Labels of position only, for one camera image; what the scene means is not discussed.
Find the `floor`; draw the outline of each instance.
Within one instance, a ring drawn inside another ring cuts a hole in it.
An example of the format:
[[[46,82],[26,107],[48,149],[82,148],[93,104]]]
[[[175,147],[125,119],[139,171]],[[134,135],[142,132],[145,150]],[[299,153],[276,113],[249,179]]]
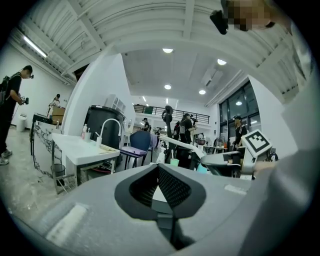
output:
[[[53,180],[35,169],[33,158],[30,155],[29,131],[18,132],[11,127],[7,146],[13,151],[8,165],[0,166],[0,193],[10,214],[14,214],[21,220],[30,224],[39,213],[44,211],[52,203],[63,198],[66,194],[62,192],[57,195]],[[158,151],[153,153],[153,161],[158,158]],[[116,168],[116,172],[125,169],[125,160]],[[127,165],[127,169],[133,165],[133,159]],[[144,165],[151,162],[151,152],[144,161]],[[89,178],[94,179],[101,176],[98,172],[89,172]]]

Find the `black mesh grip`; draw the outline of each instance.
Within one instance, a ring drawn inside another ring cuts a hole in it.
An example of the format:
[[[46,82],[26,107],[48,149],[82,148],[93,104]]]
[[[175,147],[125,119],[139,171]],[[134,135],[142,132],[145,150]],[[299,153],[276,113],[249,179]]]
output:
[[[114,192],[116,202],[132,218],[157,220],[158,213],[151,206],[159,185],[175,219],[193,216],[204,203],[206,191],[201,184],[172,168],[179,167],[151,165],[121,181]]]

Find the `chair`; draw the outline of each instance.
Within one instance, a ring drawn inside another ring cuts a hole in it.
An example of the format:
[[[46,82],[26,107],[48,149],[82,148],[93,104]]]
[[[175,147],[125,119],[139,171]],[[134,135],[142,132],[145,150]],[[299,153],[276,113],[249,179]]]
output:
[[[125,147],[125,149],[127,149],[127,150],[120,149],[121,154],[126,155],[124,169],[125,170],[127,169],[128,157],[129,157],[129,161],[130,161],[130,158],[134,158],[132,168],[137,167],[137,159],[143,157],[142,164],[141,164],[141,166],[143,166],[150,145],[151,145],[150,132],[139,130],[139,131],[131,134],[130,135],[130,146]],[[130,149],[138,149],[141,151],[145,151],[145,153],[144,154],[135,154]]]

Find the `white wall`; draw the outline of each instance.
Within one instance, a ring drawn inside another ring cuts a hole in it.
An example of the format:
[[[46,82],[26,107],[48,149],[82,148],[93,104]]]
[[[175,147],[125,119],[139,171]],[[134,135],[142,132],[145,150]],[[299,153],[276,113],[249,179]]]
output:
[[[94,77],[95,83],[99,84],[99,89],[91,100],[91,105],[103,106],[110,94],[116,95],[125,104],[124,115],[128,121],[134,120],[136,113],[133,108],[133,99],[130,94],[124,62],[121,54],[107,56],[107,59],[113,58],[109,68],[103,68],[102,75]]]
[[[249,79],[259,107],[262,132],[271,140],[279,158],[295,153],[297,144],[282,117],[286,106],[258,80],[252,76]]]
[[[205,102],[203,102],[203,104],[200,104],[196,102],[187,101],[184,99],[179,99],[177,109],[180,111],[192,112],[192,113],[210,116],[210,108],[205,107]]]
[[[23,79],[19,93],[21,96],[29,98],[29,105],[19,106],[16,104],[15,111],[17,110],[17,112],[12,120],[12,124],[16,125],[19,115],[23,113],[27,115],[26,127],[31,128],[34,113],[46,115],[49,103],[57,94],[61,95],[61,106],[66,107],[67,103],[64,100],[69,100],[74,87],[64,85],[54,79],[51,75],[45,73],[23,55],[15,51],[10,45],[3,48],[1,52],[0,78],[12,76],[26,65],[32,66],[34,79]]]
[[[88,108],[91,105],[104,105],[109,94],[115,94],[125,105],[124,115],[135,120],[136,113],[130,95],[125,68],[121,54],[115,54],[109,45],[92,62],[72,93],[64,115],[62,129],[64,134],[79,136],[82,132]]]

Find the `camera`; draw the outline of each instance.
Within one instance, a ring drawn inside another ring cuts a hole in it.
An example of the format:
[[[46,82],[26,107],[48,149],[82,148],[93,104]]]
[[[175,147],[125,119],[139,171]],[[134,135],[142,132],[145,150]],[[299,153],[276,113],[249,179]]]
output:
[[[22,99],[22,104],[26,104],[26,105],[29,104],[29,98],[28,97],[27,98],[22,97],[21,99]]]

